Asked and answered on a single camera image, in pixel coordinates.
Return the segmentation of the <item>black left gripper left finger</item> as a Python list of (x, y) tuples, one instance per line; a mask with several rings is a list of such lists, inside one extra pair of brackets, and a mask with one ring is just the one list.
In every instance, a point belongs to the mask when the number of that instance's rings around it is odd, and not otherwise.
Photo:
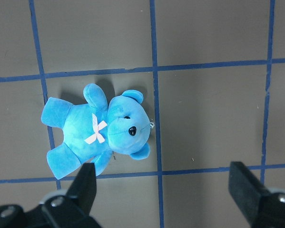
[(0, 228), (99, 228), (89, 215), (97, 193), (95, 166), (85, 163), (69, 189), (49, 194), (25, 212), (17, 204), (0, 206)]

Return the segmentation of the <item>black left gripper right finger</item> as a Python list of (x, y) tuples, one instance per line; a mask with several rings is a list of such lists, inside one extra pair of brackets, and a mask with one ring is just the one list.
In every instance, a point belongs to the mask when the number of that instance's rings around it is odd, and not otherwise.
[(267, 188), (240, 161), (230, 162), (228, 190), (251, 228), (285, 228), (285, 190)]

